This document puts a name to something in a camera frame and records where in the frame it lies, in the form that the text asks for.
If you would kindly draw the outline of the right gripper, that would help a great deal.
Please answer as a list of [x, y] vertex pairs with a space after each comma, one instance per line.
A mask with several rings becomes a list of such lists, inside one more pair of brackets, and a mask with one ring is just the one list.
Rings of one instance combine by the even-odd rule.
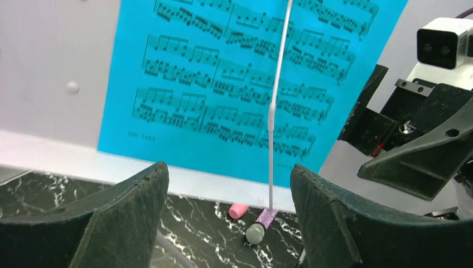
[[472, 91], [399, 79], [377, 113], [367, 108], [389, 68], [377, 64], [338, 140], [366, 156], [358, 177], [432, 201], [472, 160]]

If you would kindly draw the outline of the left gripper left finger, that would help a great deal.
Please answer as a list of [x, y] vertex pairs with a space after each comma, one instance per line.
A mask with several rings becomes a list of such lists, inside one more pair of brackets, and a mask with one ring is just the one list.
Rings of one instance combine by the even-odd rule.
[[160, 161], [34, 216], [1, 220], [2, 267], [149, 267], [169, 184]]

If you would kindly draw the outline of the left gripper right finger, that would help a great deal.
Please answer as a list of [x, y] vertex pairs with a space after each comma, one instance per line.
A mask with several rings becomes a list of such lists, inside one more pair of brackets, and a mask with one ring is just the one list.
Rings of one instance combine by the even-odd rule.
[[373, 202], [302, 165], [291, 193], [309, 267], [471, 267], [472, 221]]

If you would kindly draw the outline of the pink microphone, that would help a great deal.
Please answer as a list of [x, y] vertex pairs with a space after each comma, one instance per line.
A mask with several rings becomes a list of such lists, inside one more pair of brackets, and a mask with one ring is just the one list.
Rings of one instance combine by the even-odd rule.
[[246, 214], [248, 209], [249, 205], [247, 204], [234, 203], [230, 206], [228, 215], [232, 219], [239, 219]]

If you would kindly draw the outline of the silver tripod music stand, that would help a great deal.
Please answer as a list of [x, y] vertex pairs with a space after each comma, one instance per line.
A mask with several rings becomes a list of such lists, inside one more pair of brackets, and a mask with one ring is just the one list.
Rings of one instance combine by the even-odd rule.
[[233, 127], [212, 87], [184, 84], [199, 71], [173, 50], [227, 50], [222, 35], [166, 1], [1, 2], [1, 163], [117, 183], [154, 161], [170, 191], [268, 204], [268, 153], [207, 135]]

